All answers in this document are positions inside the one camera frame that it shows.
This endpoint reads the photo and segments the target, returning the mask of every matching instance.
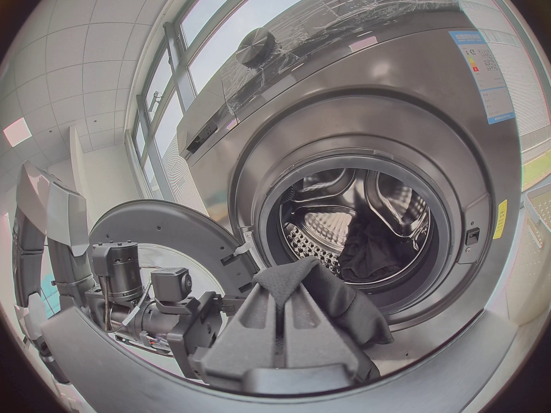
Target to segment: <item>wire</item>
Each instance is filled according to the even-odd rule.
[[[122,320],[122,323],[119,327],[117,327],[116,329],[113,329],[113,330],[106,330],[105,333],[114,334],[114,333],[118,332],[119,330],[121,330],[123,327],[128,326],[128,323],[130,323],[130,321],[132,321],[134,319],[134,317],[136,316],[136,314],[139,312],[139,310],[141,308],[141,305],[143,304],[143,302],[145,301],[145,298],[149,294],[149,289],[150,288],[151,288],[151,278],[149,279],[149,281],[147,283],[147,286],[145,287],[145,291],[144,291],[143,295],[141,296],[140,300],[138,301],[138,304],[134,307],[132,312],[130,312],[128,314],[128,316],[124,320]]]
[[[109,329],[109,277],[105,277],[105,331]]]

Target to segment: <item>ceiling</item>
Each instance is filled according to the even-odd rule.
[[[0,193],[26,160],[69,157],[75,125],[85,152],[122,143],[137,60],[167,0],[42,0],[0,66],[0,127],[24,117],[32,137],[0,133]]]

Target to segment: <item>stainless steel drum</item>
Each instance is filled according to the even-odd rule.
[[[426,202],[403,182],[379,171],[324,170],[293,184],[280,204],[281,231],[291,252],[298,258],[319,258],[340,278],[338,258],[354,217],[382,220],[392,231],[389,237],[413,248],[399,271],[382,276],[373,273],[354,284],[393,278],[414,264],[428,240],[430,211]]]

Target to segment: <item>qr code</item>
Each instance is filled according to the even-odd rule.
[[[484,60],[484,65],[486,66],[487,71],[497,71],[498,65],[495,62],[494,56],[490,52],[490,49],[479,49],[478,53]]]

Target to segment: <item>ceiling light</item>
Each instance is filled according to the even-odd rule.
[[[24,118],[19,118],[13,124],[4,128],[4,134],[12,147],[15,147],[17,144],[20,144],[32,136]]]

